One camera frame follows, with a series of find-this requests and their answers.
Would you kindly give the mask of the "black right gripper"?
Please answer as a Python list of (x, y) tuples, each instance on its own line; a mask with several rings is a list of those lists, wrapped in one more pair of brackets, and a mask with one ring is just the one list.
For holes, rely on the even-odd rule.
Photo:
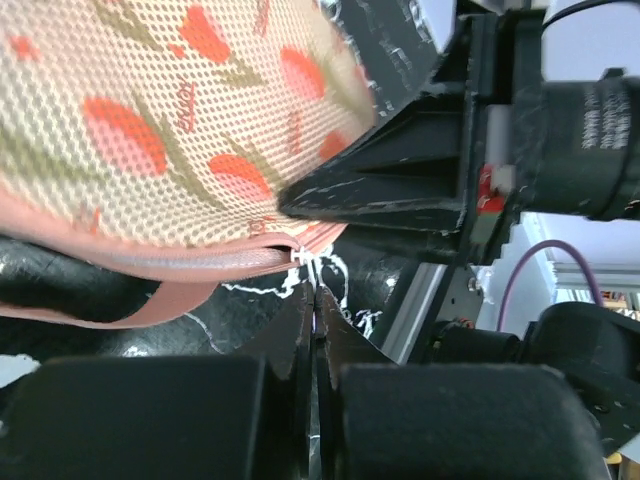
[(639, 217), (639, 80), (546, 80), (546, 26), (539, 10), (466, 13), (434, 66), (429, 157), (457, 262), (491, 263), (526, 212)]

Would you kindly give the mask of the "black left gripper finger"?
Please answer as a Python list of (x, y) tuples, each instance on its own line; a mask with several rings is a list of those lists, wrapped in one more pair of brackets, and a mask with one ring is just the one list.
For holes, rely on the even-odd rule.
[(465, 101), (421, 94), (283, 190), (281, 213), (356, 226), (458, 230), (466, 209)]
[(2, 417), (5, 479), (303, 479), (313, 292), (234, 353), (44, 364)]
[(605, 479), (596, 430), (564, 376), (518, 364), (394, 364), (315, 296), (326, 479)]

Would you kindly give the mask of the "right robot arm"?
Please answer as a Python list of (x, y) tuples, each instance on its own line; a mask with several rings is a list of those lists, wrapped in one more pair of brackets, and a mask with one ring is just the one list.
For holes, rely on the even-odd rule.
[[(471, 196), (461, 261), (486, 264), (525, 212), (639, 216), (639, 81), (546, 81), (539, 10), (461, 18), (434, 72), (463, 86), (462, 170)], [(592, 299), (547, 308), (525, 334), (466, 320), (429, 326), (426, 363), (533, 363), (560, 371), (612, 453), (639, 431), (639, 324)]]

